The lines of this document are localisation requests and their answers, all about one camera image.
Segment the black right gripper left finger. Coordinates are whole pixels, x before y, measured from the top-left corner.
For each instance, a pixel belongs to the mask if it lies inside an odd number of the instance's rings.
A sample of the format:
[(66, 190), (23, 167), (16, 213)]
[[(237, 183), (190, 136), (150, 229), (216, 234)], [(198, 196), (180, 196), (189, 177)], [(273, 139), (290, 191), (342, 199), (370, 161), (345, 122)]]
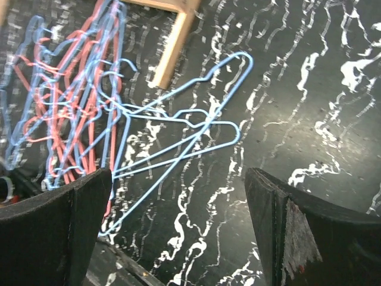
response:
[(99, 169), (1, 208), (1, 285), (82, 285), (112, 187)]

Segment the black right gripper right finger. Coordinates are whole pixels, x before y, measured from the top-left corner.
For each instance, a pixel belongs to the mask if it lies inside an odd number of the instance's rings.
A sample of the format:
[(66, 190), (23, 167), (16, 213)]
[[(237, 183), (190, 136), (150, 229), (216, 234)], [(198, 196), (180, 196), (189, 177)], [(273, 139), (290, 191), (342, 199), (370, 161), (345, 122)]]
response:
[(252, 167), (245, 192), (267, 285), (379, 285), (380, 218)]

